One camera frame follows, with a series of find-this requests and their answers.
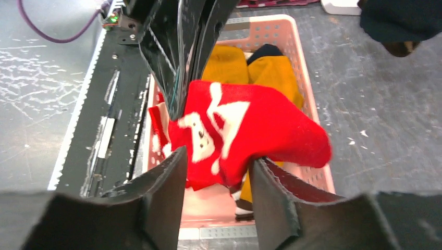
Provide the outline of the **red white patterned sock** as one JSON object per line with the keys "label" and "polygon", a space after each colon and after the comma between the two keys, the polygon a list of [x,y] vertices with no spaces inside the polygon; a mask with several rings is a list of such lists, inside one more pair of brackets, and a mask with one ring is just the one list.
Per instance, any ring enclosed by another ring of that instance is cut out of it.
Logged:
{"label": "red white patterned sock", "polygon": [[332,156],[325,130],[271,87],[192,81],[181,118],[170,120],[165,103],[149,113],[162,152],[187,148],[194,190],[238,185],[256,158],[322,168]]}

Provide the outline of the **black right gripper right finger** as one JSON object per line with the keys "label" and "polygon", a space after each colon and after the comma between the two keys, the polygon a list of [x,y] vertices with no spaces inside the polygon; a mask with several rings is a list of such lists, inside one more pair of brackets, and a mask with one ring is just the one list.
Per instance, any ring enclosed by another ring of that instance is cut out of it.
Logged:
{"label": "black right gripper right finger", "polygon": [[267,158],[250,169],[260,249],[441,249],[441,192],[318,189]]}

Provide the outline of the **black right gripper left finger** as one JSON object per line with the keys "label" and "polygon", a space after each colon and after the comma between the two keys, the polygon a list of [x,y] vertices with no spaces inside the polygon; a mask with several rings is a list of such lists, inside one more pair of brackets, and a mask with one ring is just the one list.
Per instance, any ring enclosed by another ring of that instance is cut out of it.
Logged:
{"label": "black right gripper left finger", "polygon": [[106,192],[1,192],[1,249],[176,249],[187,149]]}

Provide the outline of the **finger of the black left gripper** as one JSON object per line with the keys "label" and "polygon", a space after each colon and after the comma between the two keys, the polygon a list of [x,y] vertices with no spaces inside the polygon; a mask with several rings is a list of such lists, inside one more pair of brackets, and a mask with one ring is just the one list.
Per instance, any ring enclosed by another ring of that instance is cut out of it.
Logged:
{"label": "finger of the black left gripper", "polygon": [[184,110],[182,29],[179,23],[182,1],[153,1],[143,22],[139,48],[162,91],[171,120]]}
{"label": "finger of the black left gripper", "polygon": [[190,80],[200,79],[212,49],[239,1],[204,1],[190,64]]}

